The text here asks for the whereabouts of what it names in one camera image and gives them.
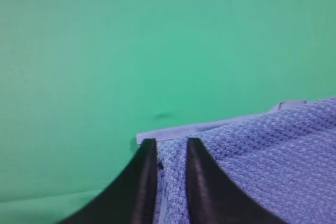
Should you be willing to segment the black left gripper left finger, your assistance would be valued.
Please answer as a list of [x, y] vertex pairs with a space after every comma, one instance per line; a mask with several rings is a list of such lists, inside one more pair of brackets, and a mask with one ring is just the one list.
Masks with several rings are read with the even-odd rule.
[[156, 140], [146, 139], [121, 174], [60, 223], [152, 223], [157, 191]]

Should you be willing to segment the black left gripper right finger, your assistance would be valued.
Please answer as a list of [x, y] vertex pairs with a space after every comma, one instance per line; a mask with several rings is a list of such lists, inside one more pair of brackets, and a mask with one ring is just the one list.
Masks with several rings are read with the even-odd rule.
[[187, 140], [185, 182], [190, 223], [285, 223], [244, 193], [198, 138]]

